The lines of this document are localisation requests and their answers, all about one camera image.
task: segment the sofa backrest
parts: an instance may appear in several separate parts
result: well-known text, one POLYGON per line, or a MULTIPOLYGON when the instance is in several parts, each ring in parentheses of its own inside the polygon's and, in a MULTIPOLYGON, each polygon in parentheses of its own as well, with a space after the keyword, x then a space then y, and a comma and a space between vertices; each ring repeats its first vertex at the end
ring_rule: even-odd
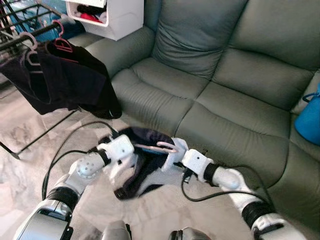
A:
POLYGON ((152 56, 290 110, 320 67, 320 3, 162 0, 152 56))

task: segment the red item on shelf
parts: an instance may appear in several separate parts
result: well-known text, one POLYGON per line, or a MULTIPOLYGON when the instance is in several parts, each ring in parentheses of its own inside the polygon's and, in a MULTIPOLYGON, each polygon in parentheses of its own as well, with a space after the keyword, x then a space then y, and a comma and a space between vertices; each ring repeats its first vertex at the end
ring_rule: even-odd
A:
POLYGON ((87 19, 87 20, 94 21, 94 22, 98 22, 98 23, 102 23, 102 21, 100 21, 96 16, 90 15, 88 13, 82 13, 80 15, 80 18, 87 19))

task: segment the marble floor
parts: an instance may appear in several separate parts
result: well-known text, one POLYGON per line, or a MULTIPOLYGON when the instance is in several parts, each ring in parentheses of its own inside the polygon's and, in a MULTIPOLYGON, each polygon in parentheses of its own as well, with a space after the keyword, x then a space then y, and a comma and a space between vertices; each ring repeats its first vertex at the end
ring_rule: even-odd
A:
MULTIPOLYGON (((56 110, 39 115, 14 91, 0 99, 0 140, 18 152, 69 112, 56 110)), ((0 147, 0 239, 12 239, 17 227, 41 201, 43 177, 50 161, 65 137, 84 123, 99 120, 88 112, 76 112, 31 147, 13 158, 0 147)), ((109 121, 116 129, 127 126, 126 118, 109 121)), ((95 124, 82 128, 66 143, 68 150, 88 150, 109 130, 95 124)), ((60 161, 52 170, 48 189, 77 159, 76 153, 60 161)), ((113 194, 105 174, 90 185, 77 205, 71 226, 73 240, 97 240, 110 223, 123 220, 130 224, 134 240, 166 240, 171 231, 193 227, 205 232, 212 240, 252 240, 248 227, 233 207, 228 196, 204 202, 187 201, 178 186, 180 176, 171 185, 163 186, 144 196, 119 201, 113 194)), ((218 191, 194 180, 187 186, 193 197, 218 191)))

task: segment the cable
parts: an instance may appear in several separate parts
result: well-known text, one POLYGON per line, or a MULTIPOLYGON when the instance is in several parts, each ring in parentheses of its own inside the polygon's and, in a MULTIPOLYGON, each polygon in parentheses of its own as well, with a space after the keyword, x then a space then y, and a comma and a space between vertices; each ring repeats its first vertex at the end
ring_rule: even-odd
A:
POLYGON ((273 209, 276 209, 275 208, 275 204, 274 204, 274 201, 272 200, 269 192, 268 192, 268 189, 264 183, 264 181, 262 180, 260 174, 251 166, 248 166, 248 165, 245 165, 245 164, 240 164, 240 165, 236 165, 236 166, 231 166, 231 167, 228 167, 228 168, 231 168, 231 169, 236 169, 236 168, 247 168, 249 169, 251 172, 253 172, 255 174, 255 176, 258 178, 259 182, 260 182, 260 186, 262 187, 266 197, 268 198, 268 203, 273 207, 273 209))
POLYGON ((48 189, 48 182, 49 182, 49 176, 50 176, 50 172, 51 172, 51 169, 53 168, 53 166, 58 162, 58 160, 60 160, 62 156, 60 156, 57 160, 57 156, 60 152, 60 150, 62 149, 62 147, 66 144, 66 142, 70 139, 70 137, 79 129, 85 127, 85 126, 89 126, 89 125, 93 125, 93 124, 103 124, 105 126, 107 126, 110 130, 111 130, 111 133, 112 133, 112 136, 114 138, 117 138, 119 136, 119 133, 112 127, 110 126, 108 123, 104 122, 104 121, 92 121, 92 122, 88 122, 84 125, 81 125, 77 128, 75 128, 72 132, 69 133, 69 135, 65 138, 65 140, 62 142, 62 144, 60 145, 60 147, 58 148, 58 150, 56 151, 51 163, 50 163, 50 166, 49 166, 49 169, 48 169, 48 172, 46 173, 46 175, 44 176, 44 179, 43 179, 43 182, 42 182, 42 200, 45 200, 46 197, 47 197, 47 189, 48 189))
POLYGON ((184 183, 185 183, 185 178, 182 178, 181 181, 181 190, 182 190, 182 194, 185 196, 186 199, 188 199, 191 202, 202 202, 208 199, 212 199, 221 195, 227 195, 227 194, 247 194, 247 195, 252 195, 255 196, 257 198, 259 198, 260 200, 264 201, 265 203, 268 203, 262 196, 259 196, 258 194, 252 193, 252 192, 246 192, 246 191, 220 191, 220 192, 216 192, 213 194, 210 194, 208 196, 203 196, 200 198, 191 198, 189 197, 186 192, 185 192, 185 188, 184 188, 184 183))

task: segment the gray leather sofa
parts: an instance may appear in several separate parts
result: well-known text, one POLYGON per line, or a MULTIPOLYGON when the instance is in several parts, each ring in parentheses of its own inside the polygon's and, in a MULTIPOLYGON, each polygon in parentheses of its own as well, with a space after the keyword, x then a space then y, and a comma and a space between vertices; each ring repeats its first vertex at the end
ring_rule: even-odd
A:
POLYGON ((144 24, 70 41, 105 63, 129 123, 250 165, 280 212, 320 233, 320 147, 294 128, 320 82, 320 1, 147 0, 144 24))

